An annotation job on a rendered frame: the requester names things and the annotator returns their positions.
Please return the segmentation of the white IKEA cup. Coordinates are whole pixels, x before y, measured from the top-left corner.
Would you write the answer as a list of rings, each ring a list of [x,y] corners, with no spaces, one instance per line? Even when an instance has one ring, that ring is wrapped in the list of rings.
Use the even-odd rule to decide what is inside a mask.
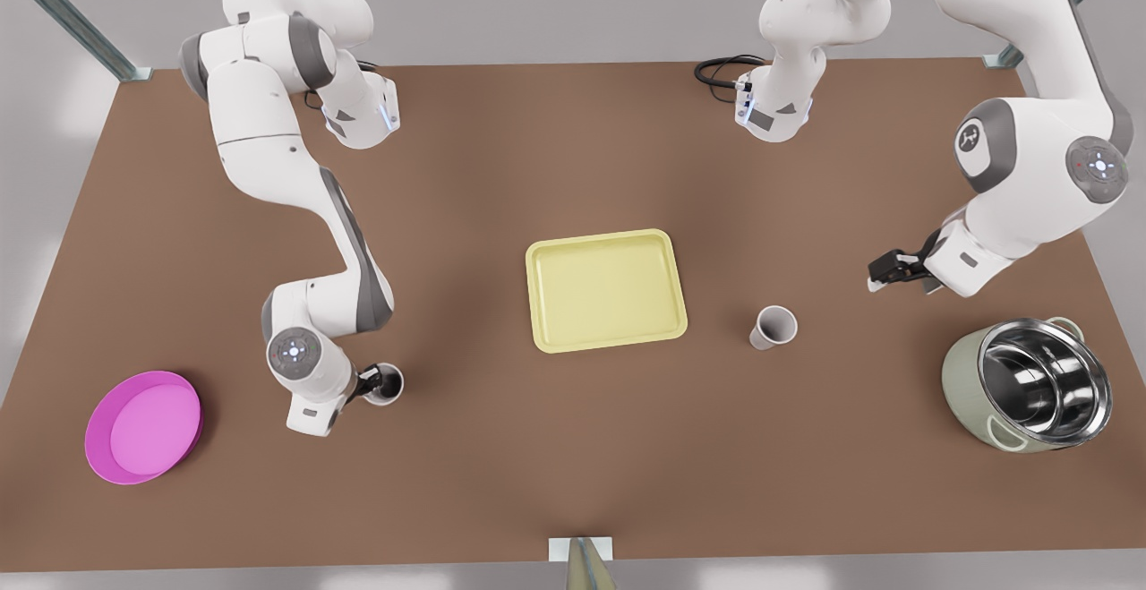
[[[799,332],[794,313],[782,305],[768,305],[758,312],[756,324],[749,331],[749,345],[756,351],[790,344]]]
[[[380,369],[380,373],[384,373],[384,385],[380,386],[380,390],[378,390],[380,401],[367,402],[372,406],[388,406],[397,402],[397,399],[400,398],[402,390],[405,390],[405,373],[402,373],[397,365],[388,363],[374,364],[370,367],[378,367],[378,369]]]

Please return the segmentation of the yellow rectangular tray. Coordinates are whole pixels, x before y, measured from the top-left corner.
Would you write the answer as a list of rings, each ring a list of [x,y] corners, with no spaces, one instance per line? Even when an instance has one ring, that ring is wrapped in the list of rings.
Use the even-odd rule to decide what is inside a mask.
[[[672,340],[688,328],[672,238],[659,228],[536,242],[525,267],[533,341],[547,354]]]

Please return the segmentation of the green pot with steel inside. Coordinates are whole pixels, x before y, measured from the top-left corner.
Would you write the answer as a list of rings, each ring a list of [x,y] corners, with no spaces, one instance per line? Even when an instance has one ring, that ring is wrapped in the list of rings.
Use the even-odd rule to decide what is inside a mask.
[[[1112,417],[1105,367],[1066,317],[1014,318],[959,338],[945,353],[941,381],[953,418],[1003,453],[1077,447]]]

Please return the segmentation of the pink round plate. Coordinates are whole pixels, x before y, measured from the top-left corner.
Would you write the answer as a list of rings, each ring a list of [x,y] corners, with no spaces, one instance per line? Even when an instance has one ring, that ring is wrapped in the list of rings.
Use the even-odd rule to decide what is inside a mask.
[[[132,375],[91,412],[83,453],[107,483],[147,483],[196,447],[204,425],[201,396],[183,375]]]

